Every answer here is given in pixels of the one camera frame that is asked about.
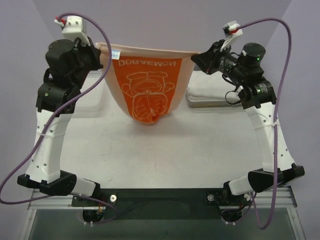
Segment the orange cloth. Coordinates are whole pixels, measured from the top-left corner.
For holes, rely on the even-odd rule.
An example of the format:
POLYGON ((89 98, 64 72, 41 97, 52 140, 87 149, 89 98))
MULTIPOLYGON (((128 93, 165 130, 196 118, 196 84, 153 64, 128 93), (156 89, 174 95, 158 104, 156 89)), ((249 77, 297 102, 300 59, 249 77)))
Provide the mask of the orange cloth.
POLYGON ((194 71, 192 51, 161 50, 99 42, 105 82, 121 108, 146 125, 175 111, 184 98, 194 71))

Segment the white towels pile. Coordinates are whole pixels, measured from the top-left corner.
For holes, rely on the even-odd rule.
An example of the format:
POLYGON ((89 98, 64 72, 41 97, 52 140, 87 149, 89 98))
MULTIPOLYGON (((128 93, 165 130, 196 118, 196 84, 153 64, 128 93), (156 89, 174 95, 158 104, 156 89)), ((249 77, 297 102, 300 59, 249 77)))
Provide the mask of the white towels pile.
POLYGON ((193 71, 187 86, 187 98, 190 101, 218 101, 231 103, 239 101, 239 97, 233 92, 235 87, 226 82, 222 73, 217 71, 207 75, 202 71, 193 71))

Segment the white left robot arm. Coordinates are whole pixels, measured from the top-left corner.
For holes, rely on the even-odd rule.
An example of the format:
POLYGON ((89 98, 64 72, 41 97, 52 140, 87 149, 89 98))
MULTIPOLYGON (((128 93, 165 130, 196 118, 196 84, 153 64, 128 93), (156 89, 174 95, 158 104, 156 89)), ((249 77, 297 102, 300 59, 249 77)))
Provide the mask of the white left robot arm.
POLYGON ((49 196, 91 197, 99 189, 98 183, 60 168, 64 137, 76 106, 71 99, 80 95, 90 71, 103 67, 99 55, 92 42, 84 43, 79 37, 49 45, 45 54, 49 67, 37 91, 36 150, 26 173, 17 178, 20 186, 49 196))

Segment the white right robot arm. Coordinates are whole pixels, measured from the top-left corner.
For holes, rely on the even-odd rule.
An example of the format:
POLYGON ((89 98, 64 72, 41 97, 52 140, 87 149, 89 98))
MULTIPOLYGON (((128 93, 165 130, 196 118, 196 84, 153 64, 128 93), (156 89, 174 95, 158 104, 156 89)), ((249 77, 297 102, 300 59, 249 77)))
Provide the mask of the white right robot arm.
POLYGON ((243 46, 238 57, 231 48, 221 49, 224 40, 216 41, 206 52, 195 54, 191 60, 207 75, 220 72, 234 86, 234 93, 251 120, 262 156, 262 168, 227 183, 232 195, 261 193, 285 187, 305 175, 291 156, 278 122, 277 97, 272 84, 264 77, 261 60, 266 50, 254 42, 243 46))

